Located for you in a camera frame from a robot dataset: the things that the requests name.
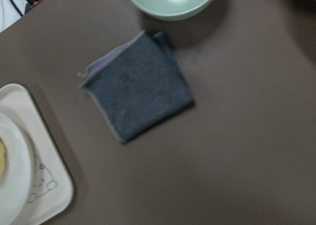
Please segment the grey round plate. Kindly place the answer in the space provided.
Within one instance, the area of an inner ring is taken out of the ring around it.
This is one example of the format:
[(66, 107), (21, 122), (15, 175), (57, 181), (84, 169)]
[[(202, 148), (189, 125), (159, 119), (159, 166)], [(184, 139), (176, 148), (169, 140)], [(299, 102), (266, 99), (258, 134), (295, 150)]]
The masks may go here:
[(0, 223), (10, 225), (22, 211), (33, 181), (32, 150), (19, 127), (0, 114), (5, 166), (0, 178)]

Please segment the cream rabbit tray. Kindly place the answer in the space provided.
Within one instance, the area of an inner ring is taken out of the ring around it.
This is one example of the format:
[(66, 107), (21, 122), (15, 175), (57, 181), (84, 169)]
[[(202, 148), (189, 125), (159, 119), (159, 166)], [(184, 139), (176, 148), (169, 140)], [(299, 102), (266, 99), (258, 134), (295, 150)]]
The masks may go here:
[(15, 225), (40, 225), (71, 203), (74, 186), (49, 130), (29, 91), (17, 83), (0, 89), (0, 111), (23, 130), (31, 143), (34, 177)]

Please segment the folded grey cloth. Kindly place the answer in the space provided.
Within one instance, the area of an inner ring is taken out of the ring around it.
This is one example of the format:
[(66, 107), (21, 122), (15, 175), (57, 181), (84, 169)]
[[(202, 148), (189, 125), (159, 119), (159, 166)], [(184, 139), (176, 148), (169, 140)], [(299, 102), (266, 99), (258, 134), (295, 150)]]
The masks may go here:
[(194, 102), (163, 33), (140, 32), (86, 69), (88, 92), (120, 142)]

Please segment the mint green bowl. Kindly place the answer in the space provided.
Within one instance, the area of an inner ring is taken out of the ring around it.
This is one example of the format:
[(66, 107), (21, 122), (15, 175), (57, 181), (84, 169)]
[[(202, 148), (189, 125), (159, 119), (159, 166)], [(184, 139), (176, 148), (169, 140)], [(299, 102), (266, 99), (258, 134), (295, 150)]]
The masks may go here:
[(203, 11), (213, 0), (131, 0), (147, 15), (162, 21), (185, 20)]

